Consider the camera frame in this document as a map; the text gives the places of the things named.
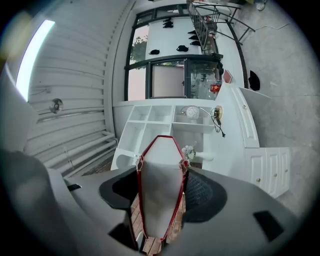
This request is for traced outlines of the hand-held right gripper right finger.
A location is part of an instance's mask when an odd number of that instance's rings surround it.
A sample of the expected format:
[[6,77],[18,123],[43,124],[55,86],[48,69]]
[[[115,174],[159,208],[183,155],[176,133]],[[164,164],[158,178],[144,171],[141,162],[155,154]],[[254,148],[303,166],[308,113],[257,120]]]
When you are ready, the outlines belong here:
[[268,256],[292,240],[301,223],[257,186],[191,167],[186,211],[165,256]]

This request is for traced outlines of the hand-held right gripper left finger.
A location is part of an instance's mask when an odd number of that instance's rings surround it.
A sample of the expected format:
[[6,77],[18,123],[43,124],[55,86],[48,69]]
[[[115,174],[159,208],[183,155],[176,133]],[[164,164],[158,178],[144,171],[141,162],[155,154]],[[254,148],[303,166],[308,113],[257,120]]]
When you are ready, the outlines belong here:
[[133,256],[138,242],[131,205],[138,194],[133,167],[66,179],[63,211],[79,256]]

